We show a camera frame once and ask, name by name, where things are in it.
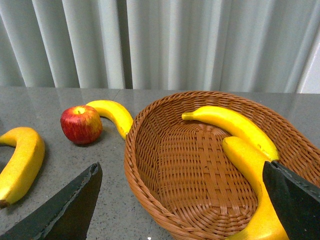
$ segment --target yellow banana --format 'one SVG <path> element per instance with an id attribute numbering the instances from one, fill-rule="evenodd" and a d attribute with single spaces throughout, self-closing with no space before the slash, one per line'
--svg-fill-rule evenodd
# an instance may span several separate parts
<path id="1" fill-rule="evenodd" d="M 45 143 L 30 127 L 16 127 L 0 136 L 0 144 L 15 147 L 0 174 L 0 208 L 20 200 L 34 182 L 45 155 Z"/>
<path id="2" fill-rule="evenodd" d="M 278 150 L 270 138 L 254 122 L 236 111 L 219 106 L 202 106 L 193 112 L 184 112 L 182 119 L 215 125 L 246 140 L 271 160 L 279 159 Z"/>
<path id="3" fill-rule="evenodd" d="M 270 159 L 245 140 L 230 136 L 222 141 L 222 149 L 229 160 L 248 180 L 258 198 L 258 207 L 242 231 L 227 240 L 288 240 L 263 182 L 265 161 Z"/>
<path id="4" fill-rule="evenodd" d="M 128 110 L 120 103 L 111 100 L 95 100 L 87 103 L 97 110 L 101 117 L 110 119 L 123 139 L 126 139 L 134 122 Z"/>

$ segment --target red apple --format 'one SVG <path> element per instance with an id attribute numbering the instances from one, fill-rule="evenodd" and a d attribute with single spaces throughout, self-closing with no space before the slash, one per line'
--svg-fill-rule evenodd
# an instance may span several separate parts
<path id="1" fill-rule="evenodd" d="M 60 118 L 64 135 L 78 145 L 93 143 L 102 132 L 99 113 L 92 106 L 73 106 L 66 110 Z"/>

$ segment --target gray countertop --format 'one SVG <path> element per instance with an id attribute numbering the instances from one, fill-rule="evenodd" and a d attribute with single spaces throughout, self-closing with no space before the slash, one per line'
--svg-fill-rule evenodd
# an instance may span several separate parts
<path id="1" fill-rule="evenodd" d="M 60 126 L 62 112 L 93 100 L 114 100 L 135 117 L 143 108 L 175 91 L 84 88 L 0 87 L 0 135 L 28 126 L 46 144 L 40 172 L 27 195 L 0 211 L 0 234 L 40 207 L 89 165 L 100 162 L 103 170 L 99 198 L 88 230 L 88 240 L 170 240 L 172 237 L 144 210 L 131 192 L 124 173 L 125 141 L 116 127 L 102 119 L 103 132 L 90 146 L 70 142 Z M 320 94 L 234 92 L 273 109 L 288 119 L 320 148 Z M 0 171 L 14 148 L 1 146 Z"/>

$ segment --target curtain fold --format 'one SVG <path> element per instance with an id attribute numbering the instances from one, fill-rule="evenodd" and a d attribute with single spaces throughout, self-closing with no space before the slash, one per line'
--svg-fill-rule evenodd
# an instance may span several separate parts
<path id="1" fill-rule="evenodd" d="M 304 92 L 319 26 L 320 0 L 2 0 L 0 86 Z"/>

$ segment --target woven basket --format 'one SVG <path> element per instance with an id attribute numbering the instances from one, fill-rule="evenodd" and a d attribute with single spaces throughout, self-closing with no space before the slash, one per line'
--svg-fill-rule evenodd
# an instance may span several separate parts
<path id="1" fill-rule="evenodd" d="M 131 190 L 176 240 L 222 240 L 243 230 L 258 200 L 225 156 L 229 134 L 183 121 L 201 106 L 235 110 L 274 142 L 279 162 L 320 187 L 320 151 L 285 118 L 254 101 L 223 92 L 188 91 L 159 99 L 136 118 L 126 136 L 124 169 Z"/>

